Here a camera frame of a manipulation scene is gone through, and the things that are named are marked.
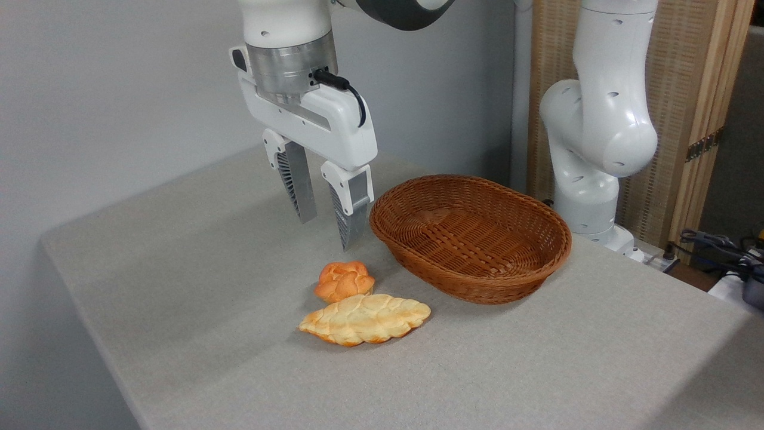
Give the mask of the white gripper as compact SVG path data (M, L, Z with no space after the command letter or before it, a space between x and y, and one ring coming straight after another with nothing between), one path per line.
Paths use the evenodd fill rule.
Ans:
M300 223L317 217L304 147L328 159L321 166L322 177L332 197L342 250L351 250L365 234L375 201L369 163L378 152L371 115L360 125L357 98L329 85L302 95L297 104L268 100L257 90L244 47L232 47L230 58L250 114L267 128L263 142L269 164L279 173Z

